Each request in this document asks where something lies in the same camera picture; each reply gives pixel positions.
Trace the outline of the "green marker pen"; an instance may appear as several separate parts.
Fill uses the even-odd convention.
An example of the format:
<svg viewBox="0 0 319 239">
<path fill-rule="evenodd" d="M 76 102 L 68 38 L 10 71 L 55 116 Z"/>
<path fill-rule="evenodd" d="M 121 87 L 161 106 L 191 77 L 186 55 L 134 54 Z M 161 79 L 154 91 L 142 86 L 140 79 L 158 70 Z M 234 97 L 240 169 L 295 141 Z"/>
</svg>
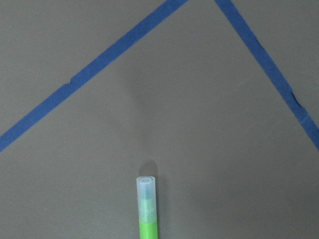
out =
<svg viewBox="0 0 319 239">
<path fill-rule="evenodd" d="M 141 239 L 158 239 L 156 179 L 141 176 L 136 180 Z"/>
</svg>

